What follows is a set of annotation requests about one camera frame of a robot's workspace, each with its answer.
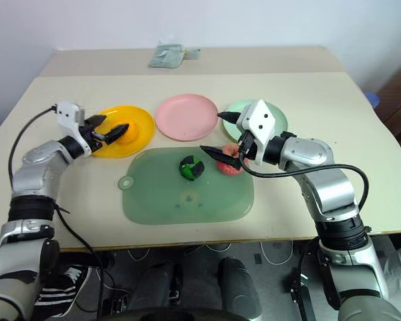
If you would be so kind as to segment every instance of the blue object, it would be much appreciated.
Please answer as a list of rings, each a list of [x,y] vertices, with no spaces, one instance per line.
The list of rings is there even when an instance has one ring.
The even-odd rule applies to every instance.
[[[379,106],[379,103],[380,103],[379,96],[377,96],[376,94],[374,94],[372,92],[364,92],[364,95],[366,95],[366,98],[372,105],[373,109],[376,109],[377,106]]]

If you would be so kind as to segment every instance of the white wall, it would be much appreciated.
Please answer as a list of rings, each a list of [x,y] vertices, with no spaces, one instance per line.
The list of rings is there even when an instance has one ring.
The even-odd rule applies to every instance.
[[[363,90],[401,66],[401,0],[0,0],[0,123],[56,49],[324,45]]]

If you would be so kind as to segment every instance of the black and green object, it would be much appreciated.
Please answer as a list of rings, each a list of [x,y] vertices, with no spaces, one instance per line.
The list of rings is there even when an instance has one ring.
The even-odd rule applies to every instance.
[[[205,166],[203,165],[200,158],[190,155],[185,157],[180,162],[179,169],[181,176],[190,181],[194,181],[203,173]]]

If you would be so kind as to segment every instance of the light green plate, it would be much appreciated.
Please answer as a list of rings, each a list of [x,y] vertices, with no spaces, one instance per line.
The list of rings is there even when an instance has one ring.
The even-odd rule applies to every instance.
[[[242,112],[246,105],[250,105],[254,101],[256,101],[256,99],[238,100],[237,102],[233,102],[232,104],[230,104],[229,107],[226,109],[226,111],[227,112]],[[265,102],[265,103],[266,103],[267,107],[269,107],[269,110],[272,113],[273,117],[275,117],[275,120],[276,120],[275,135],[279,136],[283,131],[288,129],[287,118],[285,117],[282,110],[280,110],[278,107],[276,107],[275,105],[272,105],[270,102]],[[239,131],[239,129],[236,127],[236,125],[231,124],[230,122],[225,122],[225,121],[223,121],[223,124],[225,125],[225,130],[227,131],[227,134],[229,134],[230,137],[233,138],[234,140],[238,141],[238,139],[242,135],[242,133]]]
[[[195,155],[205,170],[194,181],[180,175],[180,161]],[[222,174],[199,147],[153,148],[140,153],[119,181],[125,215],[139,224],[222,222],[240,219],[251,210],[251,175]]]

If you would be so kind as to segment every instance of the yellow plate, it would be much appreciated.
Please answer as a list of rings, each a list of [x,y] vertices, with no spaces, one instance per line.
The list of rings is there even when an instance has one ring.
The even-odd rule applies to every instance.
[[[144,109],[136,106],[116,106],[100,112],[107,118],[96,132],[108,133],[119,124],[129,124],[128,130],[116,142],[107,145],[102,143],[102,148],[93,155],[97,157],[120,158],[126,157],[142,150],[152,139],[154,134],[153,117]]]

